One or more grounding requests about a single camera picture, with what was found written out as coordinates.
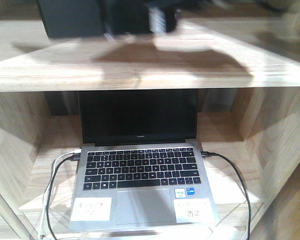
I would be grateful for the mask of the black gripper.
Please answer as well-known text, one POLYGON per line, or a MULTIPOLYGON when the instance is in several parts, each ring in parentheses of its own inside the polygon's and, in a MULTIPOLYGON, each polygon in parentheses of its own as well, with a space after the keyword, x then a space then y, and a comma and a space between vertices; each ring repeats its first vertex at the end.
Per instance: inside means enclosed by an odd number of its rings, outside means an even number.
POLYGON ((107 27, 114 35, 165 34, 177 26, 179 0, 108 0, 107 27))

